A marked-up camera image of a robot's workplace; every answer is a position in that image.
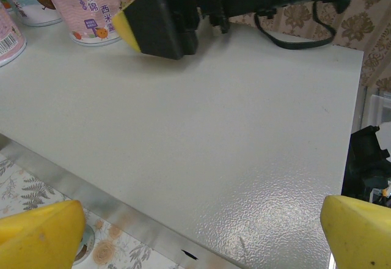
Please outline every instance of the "floral wallpaper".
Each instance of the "floral wallpaper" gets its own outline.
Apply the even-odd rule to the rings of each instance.
[[[262,18],[269,31],[319,40],[328,32],[312,20],[312,3],[281,8],[271,20]],[[334,44],[364,51],[361,84],[391,92],[391,0],[352,0],[338,15],[332,4],[318,4],[320,20],[337,29]],[[252,14],[232,22],[254,25]]]
[[[0,218],[69,198],[0,154]],[[93,251],[74,269],[183,269],[117,226],[84,210],[95,233]]]

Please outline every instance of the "black strap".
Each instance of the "black strap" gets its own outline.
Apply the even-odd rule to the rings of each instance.
[[[327,29],[330,32],[331,36],[329,38],[327,38],[327,39],[319,40],[319,41],[311,41],[311,42],[285,42],[285,41],[281,41],[281,40],[273,37],[271,34],[266,32],[261,27],[261,24],[259,22],[259,15],[257,13],[254,15],[255,25],[273,43],[275,43],[278,47],[281,47],[281,48],[284,48],[284,49],[288,49],[288,50],[302,50],[302,49],[311,49],[311,48],[321,47],[321,46],[330,44],[333,41],[333,39],[334,39],[335,35],[337,34],[337,32],[336,32],[336,30],[332,26],[330,26],[330,25],[320,21],[320,19],[318,18],[318,10],[316,8],[316,3],[317,2],[315,1],[312,4],[312,18],[313,18],[313,20],[316,23],[320,24],[322,27],[324,27],[325,29]]]

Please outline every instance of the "cup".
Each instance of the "cup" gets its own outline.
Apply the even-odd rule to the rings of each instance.
[[[0,5],[0,67],[13,61],[26,47],[26,38],[19,31],[6,9]]]
[[[4,8],[7,9],[7,11],[11,11],[12,10],[11,4],[9,4],[7,0],[0,0],[0,2],[4,6]]]
[[[51,0],[8,0],[22,23],[28,26],[48,26],[61,17]]]
[[[53,0],[70,37],[83,46],[102,46],[120,40],[112,18],[121,0]]]

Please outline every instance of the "barcode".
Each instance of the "barcode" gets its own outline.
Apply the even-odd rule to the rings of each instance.
[[[4,55],[6,52],[9,52],[13,47],[18,43],[18,40],[15,39],[10,33],[7,37],[0,41],[0,56]]]

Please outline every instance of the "white table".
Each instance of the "white table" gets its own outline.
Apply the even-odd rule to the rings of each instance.
[[[251,268],[327,268],[362,52],[287,51],[247,26],[170,61],[22,27],[0,133]]]

